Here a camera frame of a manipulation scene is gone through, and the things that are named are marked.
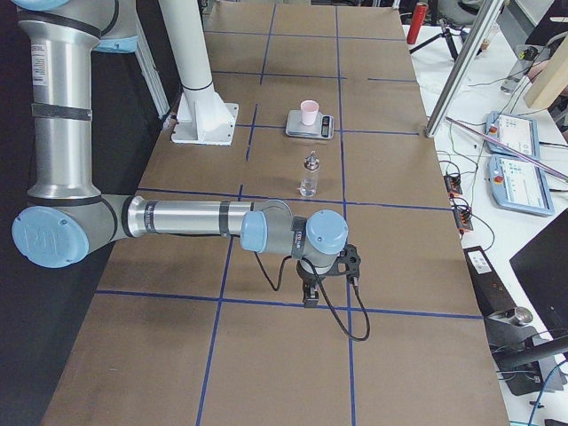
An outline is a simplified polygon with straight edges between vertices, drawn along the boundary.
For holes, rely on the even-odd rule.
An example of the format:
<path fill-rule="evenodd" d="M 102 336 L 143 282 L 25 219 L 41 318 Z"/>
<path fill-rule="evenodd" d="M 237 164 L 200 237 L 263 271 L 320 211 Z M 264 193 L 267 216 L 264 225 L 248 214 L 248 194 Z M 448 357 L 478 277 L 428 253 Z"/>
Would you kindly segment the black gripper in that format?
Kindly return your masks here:
<path fill-rule="evenodd" d="M 308 266 L 308 269 L 305 269 L 300 260 L 296 262 L 296 272 L 303 283 L 304 307 L 317 307 L 320 297 L 316 287 L 319 281 L 325 279 L 325 276 L 315 273 L 310 266 Z"/>

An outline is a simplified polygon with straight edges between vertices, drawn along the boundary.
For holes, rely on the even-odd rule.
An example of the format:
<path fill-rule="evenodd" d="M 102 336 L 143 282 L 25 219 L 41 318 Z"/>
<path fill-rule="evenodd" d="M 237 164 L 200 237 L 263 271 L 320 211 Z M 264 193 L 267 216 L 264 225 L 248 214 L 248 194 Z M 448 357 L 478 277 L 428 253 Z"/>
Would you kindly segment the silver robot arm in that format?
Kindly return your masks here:
<path fill-rule="evenodd" d="M 326 296 L 328 275 L 355 280 L 348 225 L 323 209 L 310 217 L 284 201 L 153 201 L 103 194 L 91 172 L 91 54 L 138 47 L 132 1 L 19 1 L 31 42 L 36 181 L 12 238 L 29 261 L 61 268 L 125 238 L 146 234 L 236 237 L 243 249 L 295 259 L 304 305 Z"/>

